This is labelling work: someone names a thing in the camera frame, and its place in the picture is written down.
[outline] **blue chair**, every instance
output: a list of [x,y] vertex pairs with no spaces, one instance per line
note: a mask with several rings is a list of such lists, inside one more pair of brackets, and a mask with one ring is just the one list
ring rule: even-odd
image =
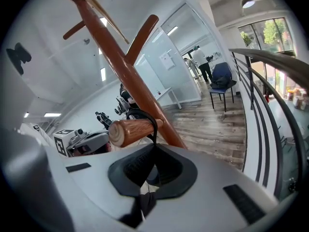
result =
[[[214,70],[212,72],[212,79],[216,80],[219,79],[222,76],[228,76],[232,80],[232,73],[230,71],[230,68],[226,62],[216,64],[214,67]],[[211,94],[219,94],[220,100],[221,100],[221,94],[223,94],[223,100],[224,100],[224,111],[226,112],[226,104],[225,104],[225,92],[229,88],[212,88],[209,90],[210,95]],[[233,89],[231,87],[231,92],[232,92],[232,100],[234,103],[234,96],[233,96]],[[211,95],[211,103],[212,103],[212,108],[214,109],[213,106],[213,100],[212,100],[212,95]]]

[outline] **black cable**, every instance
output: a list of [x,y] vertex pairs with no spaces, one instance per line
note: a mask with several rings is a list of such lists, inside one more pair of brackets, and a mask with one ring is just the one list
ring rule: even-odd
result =
[[154,135],[148,135],[147,137],[150,138],[154,145],[156,146],[156,135],[157,135],[157,132],[158,132],[158,125],[156,123],[156,120],[154,119],[154,117],[152,117],[149,113],[143,111],[143,110],[131,110],[128,112],[127,116],[126,116],[126,119],[130,119],[130,115],[140,115],[142,117],[145,117],[147,119],[150,120],[150,122],[152,123],[153,127],[154,127]]

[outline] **wooden rod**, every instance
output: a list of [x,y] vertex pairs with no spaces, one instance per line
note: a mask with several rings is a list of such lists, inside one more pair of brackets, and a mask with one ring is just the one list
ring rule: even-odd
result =
[[116,30],[116,32],[124,39],[124,41],[129,44],[129,41],[120,31],[120,29],[116,26],[112,18],[107,14],[107,12],[102,8],[102,6],[98,3],[97,0],[87,0],[104,18],[110,23],[110,25]]
[[151,31],[154,29],[158,21],[159,17],[152,14],[148,17],[144,25],[139,30],[134,41],[132,42],[130,49],[126,54],[126,61],[128,61],[130,64],[134,65],[142,47],[144,46],[148,36],[150,35]]
[[78,24],[76,24],[73,28],[71,28],[69,31],[67,31],[63,35],[63,39],[67,40],[69,37],[71,37],[73,34],[75,34],[78,30],[82,29],[85,26],[85,22],[81,21]]
[[[156,119],[158,128],[163,126],[161,119]],[[118,147],[126,147],[154,132],[152,123],[147,119],[116,120],[109,129],[110,142]]]
[[107,28],[102,25],[102,22],[91,6],[85,0],[77,0],[74,3],[108,64],[113,68],[119,80],[127,88],[137,105],[152,117],[163,121],[163,126],[159,128],[159,132],[169,145],[186,148],[149,88],[133,65],[125,59],[124,52]]

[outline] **tree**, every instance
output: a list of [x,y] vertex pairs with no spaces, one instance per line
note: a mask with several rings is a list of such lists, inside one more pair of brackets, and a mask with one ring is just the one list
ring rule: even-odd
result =
[[252,42],[252,39],[250,39],[249,35],[245,33],[244,31],[240,33],[243,41],[245,42],[246,46],[250,45]]
[[280,19],[274,20],[268,20],[265,22],[265,28],[264,28],[264,42],[266,44],[276,44],[280,42],[280,38],[282,37],[281,34],[286,31],[285,24]]

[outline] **wooden handle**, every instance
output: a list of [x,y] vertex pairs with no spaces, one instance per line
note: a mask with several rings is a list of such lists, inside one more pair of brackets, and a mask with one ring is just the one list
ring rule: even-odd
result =
[[63,39],[67,40],[69,37],[71,37],[73,34],[75,34],[78,30],[82,29],[85,26],[85,22],[81,21],[78,24],[76,24],[73,28],[71,28],[69,31],[67,31],[63,35]]
[[[163,126],[161,119],[156,119],[158,128]],[[110,142],[118,147],[126,147],[131,143],[154,132],[152,123],[147,119],[116,120],[109,129]]]
[[144,46],[148,36],[150,35],[151,31],[154,29],[158,21],[159,17],[152,14],[148,17],[144,25],[139,30],[134,41],[132,42],[130,49],[126,54],[126,61],[128,61],[130,64],[134,65],[142,47]]

